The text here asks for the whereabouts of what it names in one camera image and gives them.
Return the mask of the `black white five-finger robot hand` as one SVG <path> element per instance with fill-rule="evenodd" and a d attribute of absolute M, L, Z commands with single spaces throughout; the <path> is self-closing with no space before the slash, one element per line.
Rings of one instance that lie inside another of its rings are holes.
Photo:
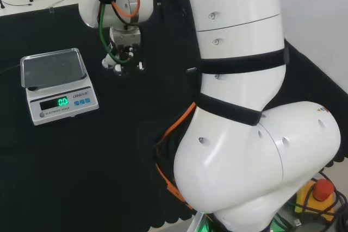
<path fill-rule="evenodd" d="M 110 53 L 119 61 L 116 62 L 109 53 L 102 60 L 106 69 L 113 70 L 117 76 L 128 76 L 137 74 L 145 69 L 141 50 L 141 31 L 139 27 L 128 27 L 125 30 L 111 27 L 109 29 Z"/>

